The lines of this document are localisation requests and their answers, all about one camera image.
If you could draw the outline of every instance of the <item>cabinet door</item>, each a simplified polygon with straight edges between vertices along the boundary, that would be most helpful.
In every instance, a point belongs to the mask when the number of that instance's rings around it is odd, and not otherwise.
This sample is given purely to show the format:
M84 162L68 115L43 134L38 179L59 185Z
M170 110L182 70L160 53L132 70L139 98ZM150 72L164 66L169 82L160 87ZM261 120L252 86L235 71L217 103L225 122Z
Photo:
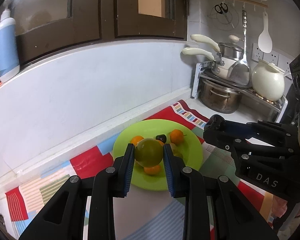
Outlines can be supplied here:
M186 39L186 0L115 0L115 36Z
M99 39L98 14L98 0L13 0L20 64Z

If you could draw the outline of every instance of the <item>stainless steel pot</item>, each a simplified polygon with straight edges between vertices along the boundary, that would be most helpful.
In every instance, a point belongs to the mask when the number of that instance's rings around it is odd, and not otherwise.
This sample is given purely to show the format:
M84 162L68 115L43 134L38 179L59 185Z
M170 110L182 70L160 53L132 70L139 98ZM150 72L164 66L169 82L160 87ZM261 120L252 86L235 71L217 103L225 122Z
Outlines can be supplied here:
M219 47L220 53L223 57L233 59L235 61L242 59L243 48L227 42L219 42Z
M203 83L200 99L207 107L223 114L231 114L238 109L242 98L240 92L207 79L203 79Z

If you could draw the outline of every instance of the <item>scissors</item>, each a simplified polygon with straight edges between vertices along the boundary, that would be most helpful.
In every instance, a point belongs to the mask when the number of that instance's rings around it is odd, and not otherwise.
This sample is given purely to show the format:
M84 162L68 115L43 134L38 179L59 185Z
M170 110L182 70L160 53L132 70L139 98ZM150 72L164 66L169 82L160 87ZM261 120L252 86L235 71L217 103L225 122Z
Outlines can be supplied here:
M226 5L225 3L222 2L220 4L217 4L214 7L214 9L216 10L217 13L224 14L227 22L232 25L232 28L234 28L233 24L229 21L228 16L227 16L227 12L229 11L228 5Z

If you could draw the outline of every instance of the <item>white countertop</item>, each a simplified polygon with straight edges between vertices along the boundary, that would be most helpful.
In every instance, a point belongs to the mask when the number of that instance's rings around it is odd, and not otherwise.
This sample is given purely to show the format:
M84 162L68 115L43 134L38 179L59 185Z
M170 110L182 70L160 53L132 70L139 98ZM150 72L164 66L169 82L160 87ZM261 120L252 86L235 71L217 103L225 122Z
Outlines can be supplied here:
M247 122L257 122L258 120L265 120L266 117L250 107L240 104L239 109L232 114L221 114L208 107L206 107L200 100L189 98L186 100L187 105L191 109L195 109L203 116L210 118L214 114L221 115L225 120L247 123Z

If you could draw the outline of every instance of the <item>dish rack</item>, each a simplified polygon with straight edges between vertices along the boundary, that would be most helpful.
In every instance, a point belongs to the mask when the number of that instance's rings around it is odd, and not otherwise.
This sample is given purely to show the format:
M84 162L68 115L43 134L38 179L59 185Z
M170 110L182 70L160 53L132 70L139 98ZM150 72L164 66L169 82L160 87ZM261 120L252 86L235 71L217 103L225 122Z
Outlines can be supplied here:
M256 95L256 92L252 88L242 87L240 85L237 85L233 82L230 82L228 80L222 79L214 75L210 68L213 66L215 62L214 61L204 61L201 63L197 63L195 67L195 74L194 74L194 85L192 88L192 94L191 96L195 99L198 98L198 87L199 87L199 79L205 78L211 81L214 81L216 83L219 83L221 85L224 85L226 87L232 88L238 92L241 92L243 95L246 95L249 98L252 98L256 102L268 107L270 109L270 112L268 114L268 120L271 119L271 116L274 112L278 113L275 122L280 122L282 119L282 116L288 106L288 100L283 95L278 101L271 102L267 101L266 98L261 98Z

